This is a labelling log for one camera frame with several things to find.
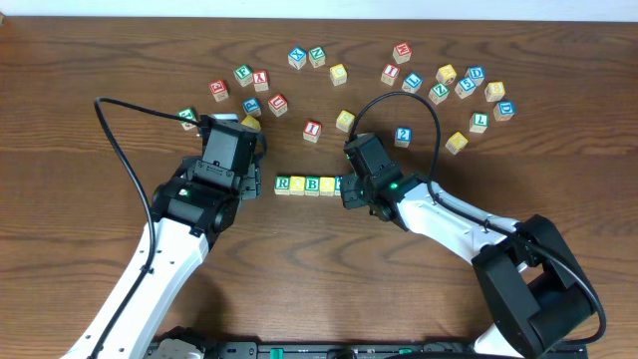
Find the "green R block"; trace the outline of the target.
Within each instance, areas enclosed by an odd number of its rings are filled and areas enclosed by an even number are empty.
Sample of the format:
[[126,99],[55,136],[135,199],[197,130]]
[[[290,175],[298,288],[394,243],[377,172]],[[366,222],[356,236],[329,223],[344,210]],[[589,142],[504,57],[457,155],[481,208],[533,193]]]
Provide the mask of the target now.
[[275,178],[274,192],[278,195],[290,195],[290,177],[277,176]]

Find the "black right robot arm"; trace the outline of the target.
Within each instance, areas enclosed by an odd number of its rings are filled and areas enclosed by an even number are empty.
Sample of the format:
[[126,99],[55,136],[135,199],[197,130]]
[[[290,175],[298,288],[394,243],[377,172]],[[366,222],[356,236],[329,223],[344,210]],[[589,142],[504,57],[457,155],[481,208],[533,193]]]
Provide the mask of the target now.
[[397,167],[357,169],[339,181],[346,208],[365,206],[382,221],[424,235],[468,262],[492,317],[474,343],[481,355],[540,358],[555,345],[582,346],[568,334],[592,316],[606,329],[601,302],[556,226],[494,216],[459,200],[435,181]]

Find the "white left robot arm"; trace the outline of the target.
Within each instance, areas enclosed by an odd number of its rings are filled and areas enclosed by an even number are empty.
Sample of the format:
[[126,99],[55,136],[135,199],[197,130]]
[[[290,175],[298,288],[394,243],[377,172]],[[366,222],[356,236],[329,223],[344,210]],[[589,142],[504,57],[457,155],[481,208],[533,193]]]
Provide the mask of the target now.
[[229,228],[245,199],[261,195],[258,161],[225,192],[200,175],[221,168],[186,158],[154,194],[137,253],[66,358],[143,358],[185,282]]

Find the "yellow O block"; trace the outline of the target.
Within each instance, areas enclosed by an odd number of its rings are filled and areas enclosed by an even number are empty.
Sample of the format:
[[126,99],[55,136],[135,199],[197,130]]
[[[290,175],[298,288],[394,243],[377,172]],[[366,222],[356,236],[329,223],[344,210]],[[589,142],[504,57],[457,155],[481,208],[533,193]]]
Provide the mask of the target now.
[[289,191],[291,195],[305,194],[306,177],[291,176]]

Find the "blue T block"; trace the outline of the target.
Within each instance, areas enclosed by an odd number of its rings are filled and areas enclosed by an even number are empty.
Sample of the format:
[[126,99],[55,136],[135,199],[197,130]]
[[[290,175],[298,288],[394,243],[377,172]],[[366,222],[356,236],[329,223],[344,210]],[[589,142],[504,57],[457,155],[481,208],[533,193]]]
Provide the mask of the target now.
[[336,176],[335,177],[335,187],[334,187],[334,195],[335,196],[340,196],[341,195],[341,179],[342,179],[342,177],[340,177],[340,176]]

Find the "green B block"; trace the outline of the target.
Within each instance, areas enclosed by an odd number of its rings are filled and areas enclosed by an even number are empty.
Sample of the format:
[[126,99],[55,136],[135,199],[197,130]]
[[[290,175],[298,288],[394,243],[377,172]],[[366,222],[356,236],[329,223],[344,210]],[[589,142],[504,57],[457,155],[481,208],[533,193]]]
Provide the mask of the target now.
[[305,178],[304,194],[307,196],[320,195],[320,178],[319,177]]

